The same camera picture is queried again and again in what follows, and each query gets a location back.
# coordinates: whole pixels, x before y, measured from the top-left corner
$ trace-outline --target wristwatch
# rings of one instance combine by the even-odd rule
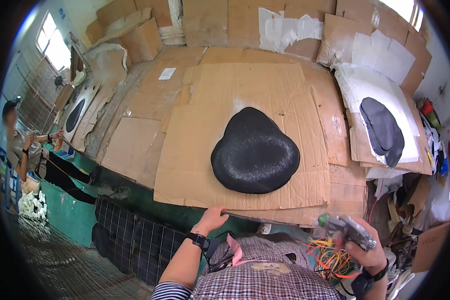
[[[206,249],[204,249],[205,248],[205,244],[206,244],[206,242],[207,242],[207,237],[204,237],[203,235],[201,235],[200,233],[192,233],[192,232],[188,232],[186,235],[185,235],[185,238],[186,239],[191,239],[192,240],[192,243],[194,244],[194,245],[197,245],[198,247],[200,247],[200,249],[202,249],[202,250],[206,250]]]
[[[387,259],[387,265],[385,266],[385,268],[375,276],[370,275],[370,273],[367,272],[364,268],[362,273],[352,281],[352,290],[357,300],[362,299],[365,292],[372,289],[374,282],[379,281],[380,279],[385,277],[388,271],[388,264],[389,261]]]
[[[377,282],[380,279],[384,278],[384,276],[387,274],[387,271],[388,271],[388,258],[386,260],[387,260],[387,265],[385,266],[385,268],[383,270],[381,270],[375,276],[370,275],[370,273],[367,272],[367,270],[365,270],[365,268],[363,268],[362,274],[365,276],[365,279],[366,280],[373,280],[373,282]]]

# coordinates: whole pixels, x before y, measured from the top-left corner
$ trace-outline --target baseball cap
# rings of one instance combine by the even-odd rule
[[[9,112],[11,112],[16,106],[17,104],[20,102],[20,98],[17,98],[13,101],[8,100],[5,105],[3,106],[3,111],[2,111],[2,118],[4,118]]]

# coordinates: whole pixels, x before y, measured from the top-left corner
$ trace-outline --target hand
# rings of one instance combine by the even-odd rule
[[[199,233],[207,236],[210,231],[222,226],[228,220],[228,214],[220,215],[222,211],[227,210],[226,206],[214,206],[207,209],[200,221],[193,226],[191,233]]]
[[[30,145],[35,142],[35,132],[30,132],[25,137],[25,142],[23,143],[23,149],[27,150]]]
[[[52,139],[60,139],[60,138],[63,138],[63,129],[59,129],[54,134],[52,134]]]
[[[348,252],[370,275],[375,276],[380,273],[387,265],[387,258],[384,249],[380,244],[378,232],[370,226],[364,219],[351,217],[356,223],[360,224],[368,233],[372,234],[372,239],[377,241],[377,245],[370,251],[365,251],[357,243],[348,241],[345,243],[345,251]]]

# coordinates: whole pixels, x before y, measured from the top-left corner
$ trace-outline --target black pants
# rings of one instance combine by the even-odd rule
[[[46,174],[44,178],[46,181],[62,188],[65,192],[67,192],[70,196],[77,199],[78,201],[95,204],[96,200],[95,197],[79,189],[70,178],[73,177],[74,179],[81,181],[82,183],[89,183],[90,182],[89,175],[80,171],[72,163],[66,161],[65,159],[61,159],[52,152],[50,152],[50,156],[48,157],[48,159],[55,165],[57,165],[60,169],[65,171],[66,174],[60,171],[55,165],[53,165],[52,163],[50,163],[50,161],[47,160]]]

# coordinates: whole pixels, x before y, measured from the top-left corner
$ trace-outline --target spray gun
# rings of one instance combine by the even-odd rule
[[[330,237],[341,232],[343,243],[353,241],[365,251],[370,251],[377,245],[377,241],[372,239],[372,234],[348,215],[338,217],[323,213],[318,217],[318,225],[323,227]]]

